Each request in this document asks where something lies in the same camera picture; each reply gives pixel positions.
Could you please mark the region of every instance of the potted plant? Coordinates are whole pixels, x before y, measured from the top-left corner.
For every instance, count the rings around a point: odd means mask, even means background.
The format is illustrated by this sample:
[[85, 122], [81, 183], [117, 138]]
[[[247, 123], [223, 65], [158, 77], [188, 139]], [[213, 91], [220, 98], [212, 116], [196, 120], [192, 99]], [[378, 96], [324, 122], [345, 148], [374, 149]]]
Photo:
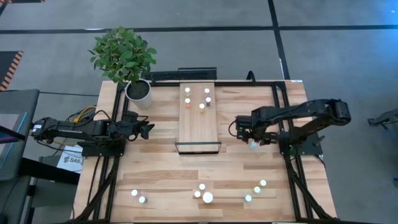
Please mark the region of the potted plant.
[[156, 50], [148, 47], [148, 42], [133, 30], [123, 27], [95, 40], [94, 49], [89, 50], [94, 55], [90, 59], [94, 69], [104, 71], [102, 76], [125, 86], [126, 96], [138, 107], [148, 108], [152, 104], [150, 84], [140, 75], [150, 72], [150, 65], [156, 64], [152, 58]]

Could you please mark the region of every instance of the gray floor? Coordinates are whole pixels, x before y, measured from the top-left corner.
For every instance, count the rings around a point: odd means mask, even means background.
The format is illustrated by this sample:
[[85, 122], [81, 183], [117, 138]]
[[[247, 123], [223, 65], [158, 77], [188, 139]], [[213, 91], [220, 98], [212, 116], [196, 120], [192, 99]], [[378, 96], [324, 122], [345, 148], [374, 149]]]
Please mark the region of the gray floor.
[[[280, 26], [398, 24], [398, 4], [390, 0], [274, 0]], [[8, 5], [0, 30], [89, 29], [172, 26], [269, 26], [263, 0], [48, 0]], [[142, 33], [157, 51], [155, 71], [178, 67], [218, 67], [219, 79], [282, 78], [273, 31]], [[0, 50], [23, 50], [11, 89], [97, 95], [101, 77], [91, 69], [86, 49], [94, 34], [1, 35]], [[398, 30], [282, 31], [291, 79], [303, 80], [309, 99], [341, 98], [352, 122], [322, 134], [326, 171], [338, 216], [343, 220], [396, 223], [398, 143], [391, 131], [371, 128], [366, 119], [398, 107]], [[35, 118], [65, 119], [96, 103], [95, 96], [41, 94]], [[51, 155], [28, 142], [26, 157]], [[70, 209], [51, 221], [61, 222]], [[38, 212], [35, 223], [48, 223]]]

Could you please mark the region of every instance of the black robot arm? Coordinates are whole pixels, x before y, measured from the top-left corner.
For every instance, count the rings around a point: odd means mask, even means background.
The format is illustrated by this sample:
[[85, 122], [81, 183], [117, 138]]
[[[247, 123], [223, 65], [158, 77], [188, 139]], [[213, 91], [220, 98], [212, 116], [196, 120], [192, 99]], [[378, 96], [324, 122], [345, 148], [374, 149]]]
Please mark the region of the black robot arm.
[[275, 108], [262, 106], [251, 111], [250, 116], [237, 116], [236, 137], [244, 142], [253, 139], [260, 145], [277, 143], [277, 133], [266, 133], [266, 129], [279, 121], [316, 117], [302, 127], [289, 130], [291, 144], [301, 144], [306, 138], [330, 125], [342, 126], [351, 121], [348, 105], [341, 100], [312, 100], [297, 106]]

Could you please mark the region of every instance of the wood grain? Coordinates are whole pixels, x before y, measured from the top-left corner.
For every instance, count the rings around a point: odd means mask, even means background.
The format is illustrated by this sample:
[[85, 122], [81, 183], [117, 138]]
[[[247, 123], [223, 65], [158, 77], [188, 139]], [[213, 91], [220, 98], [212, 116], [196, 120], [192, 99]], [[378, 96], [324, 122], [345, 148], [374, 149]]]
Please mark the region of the wood grain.
[[[185, 89], [190, 89], [190, 107], [185, 105]], [[205, 88], [210, 90], [213, 102], [200, 112], [199, 104], [205, 101]], [[178, 142], [217, 142], [217, 115], [214, 83], [181, 83], [180, 84], [180, 126]], [[178, 145], [180, 152], [218, 151], [218, 144]]]
[[[303, 83], [286, 81], [289, 102], [297, 105], [307, 100]], [[97, 110], [111, 114], [116, 85], [103, 82]], [[293, 221], [294, 213], [283, 158], [278, 145], [249, 149], [248, 145], [228, 133], [228, 126], [237, 115], [249, 115], [260, 106], [273, 106], [269, 87], [215, 87], [218, 139], [223, 143], [217, 155], [180, 156], [174, 148], [179, 135], [179, 87], [154, 87], [153, 105], [141, 110], [129, 103], [129, 110], [148, 115], [155, 127], [149, 140], [140, 137], [126, 145], [121, 157], [113, 202], [111, 222], [271, 222]], [[98, 114], [96, 119], [105, 119]], [[301, 126], [310, 119], [294, 120]], [[278, 131], [277, 126], [269, 131]], [[302, 156], [308, 189], [330, 215], [335, 216], [326, 173], [313, 156]], [[86, 206], [88, 189], [96, 158], [89, 157], [83, 164], [76, 192], [76, 214]], [[93, 193], [98, 186], [98, 169]], [[259, 194], [252, 188], [261, 179], [267, 180]], [[199, 184], [214, 196], [211, 205], [193, 198]], [[138, 189], [148, 198], [145, 204], [131, 196]], [[243, 201], [246, 194], [251, 203]], [[105, 203], [100, 217], [104, 217]], [[302, 216], [305, 207], [300, 197]]]

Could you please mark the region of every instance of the small bottle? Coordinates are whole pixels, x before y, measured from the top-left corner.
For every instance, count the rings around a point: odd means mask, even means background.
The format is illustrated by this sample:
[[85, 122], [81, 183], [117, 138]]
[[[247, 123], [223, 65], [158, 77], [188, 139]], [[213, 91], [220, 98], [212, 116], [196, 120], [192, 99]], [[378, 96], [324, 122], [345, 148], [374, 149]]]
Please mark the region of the small bottle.
[[189, 87], [186, 87], [185, 88], [185, 95], [187, 96], [187, 97], [189, 97], [191, 94], [190, 94], [190, 91], [191, 91], [191, 89], [189, 88]]
[[205, 88], [205, 97], [210, 96], [210, 90], [208, 88]]
[[250, 149], [254, 149], [254, 147], [256, 147], [256, 146], [257, 146], [257, 142], [253, 141], [253, 142], [250, 143], [249, 148]]
[[205, 112], [205, 105], [203, 103], [199, 104], [199, 112]]
[[265, 187], [267, 185], [267, 181], [266, 180], [260, 180], [260, 185]]
[[246, 202], [251, 202], [251, 196], [250, 196], [250, 195], [244, 196], [244, 200], [245, 200]]
[[185, 99], [185, 106], [186, 106], [187, 108], [190, 108], [190, 107], [191, 107], [191, 99], [189, 99], [189, 98], [186, 98], [186, 99]]
[[199, 198], [200, 197], [200, 191], [195, 191], [195, 193], [194, 193], [194, 196], [195, 196], [195, 198]]
[[205, 190], [206, 189], [206, 185], [205, 184], [200, 184], [199, 185], [199, 189], [200, 190]]
[[206, 97], [206, 106], [210, 106], [211, 98]]
[[136, 190], [136, 189], [132, 190], [132, 191], [131, 191], [131, 195], [134, 196], [134, 197], [139, 196], [138, 190]]
[[205, 203], [211, 203], [213, 201], [213, 195], [210, 192], [205, 192], [202, 199]]
[[260, 187], [254, 187], [253, 190], [254, 190], [254, 193], [256, 193], [256, 194], [260, 193], [260, 191], [261, 191]]
[[148, 200], [144, 196], [141, 196], [139, 197], [138, 201], [139, 203], [146, 203]]

